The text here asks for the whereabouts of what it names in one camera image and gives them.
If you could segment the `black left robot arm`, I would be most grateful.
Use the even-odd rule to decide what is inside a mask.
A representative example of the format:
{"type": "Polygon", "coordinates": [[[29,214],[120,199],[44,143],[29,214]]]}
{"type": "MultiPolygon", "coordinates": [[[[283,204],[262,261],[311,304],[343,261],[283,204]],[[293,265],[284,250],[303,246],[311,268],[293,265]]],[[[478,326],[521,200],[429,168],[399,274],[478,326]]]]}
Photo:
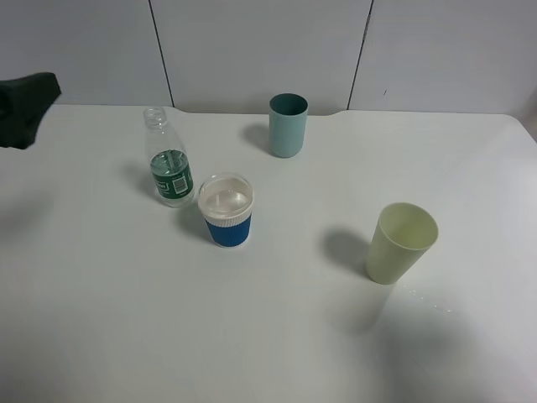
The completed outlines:
{"type": "Polygon", "coordinates": [[[1,81],[0,146],[27,149],[34,144],[44,115],[61,95],[57,77],[40,72],[1,81]]]}

